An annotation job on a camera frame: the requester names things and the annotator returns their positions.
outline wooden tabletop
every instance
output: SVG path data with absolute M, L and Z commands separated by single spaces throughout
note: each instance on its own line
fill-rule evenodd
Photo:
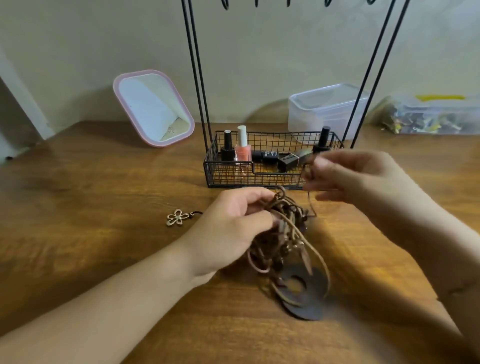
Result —
M 438 203 L 480 231 L 480 137 L 366 126 L 357 147 L 392 154 Z M 129 123 L 82 122 L 1 167 L 0 335 L 181 236 L 193 221 L 167 228 L 166 215 L 205 210 L 221 191 L 206 187 L 204 152 L 199 124 L 188 139 L 152 148 Z M 289 195 L 308 205 L 304 192 Z M 474 361 L 407 253 L 354 207 L 314 206 L 319 217 L 307 238 L 333 274 L 323 321 L 287 315 L 240 261 L 180 300 L 125 363 Z

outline jewelry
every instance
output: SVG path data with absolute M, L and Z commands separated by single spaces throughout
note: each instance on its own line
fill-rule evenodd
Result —
M 183 213 L 182 210 L 177 208 L 173 214 L 167 215 L 167 226 L 172 226 L 173 224 L 177 223 L 178 225 L 183 225 L 182 220 L 185 220 L 186 218 L 193 218 L 195 214 L 202 215 L 202 211 L 194 211 L 191 212 L 190 214 Z

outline plastic storage box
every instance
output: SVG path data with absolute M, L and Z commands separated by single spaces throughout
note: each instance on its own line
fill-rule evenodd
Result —
M 338 84 L 294 94 L 288 99 L 288 130 L 311 132 L 329 126 L 340 139 L 350 119 L 359 88 L 350 84 Z M 360 123 L 369 92 L 363 91 L 346 139 L 353 139 Z M 304 141 L 314 144 L 314 140 Z
M 396 134 L 480 134 L 480 96 L 391 97 L 384 124 Z

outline white bottle cap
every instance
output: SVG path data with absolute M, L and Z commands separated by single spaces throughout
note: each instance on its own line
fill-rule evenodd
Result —
M 247 146 L 248 145 L 247 127 L 245 125 L 240 125 L 238 127 L 238 130 L 239 130 L 239 145 Z

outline hand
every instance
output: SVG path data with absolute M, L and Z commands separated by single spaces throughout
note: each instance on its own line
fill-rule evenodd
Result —
M 307 191 L 319 201 L 355 205 L 391 241 L 405 247 L 407 233 L 442 210 L 385 152 L 338 149 L 318 154 L 305 171 Z
M 263 187 L 222 191 L 183 235 L 192 273 L 208 281 L 217 270 L 240 258 L 253 238 L 273 227 L 276 218 L 264 210 L 275 193 Z

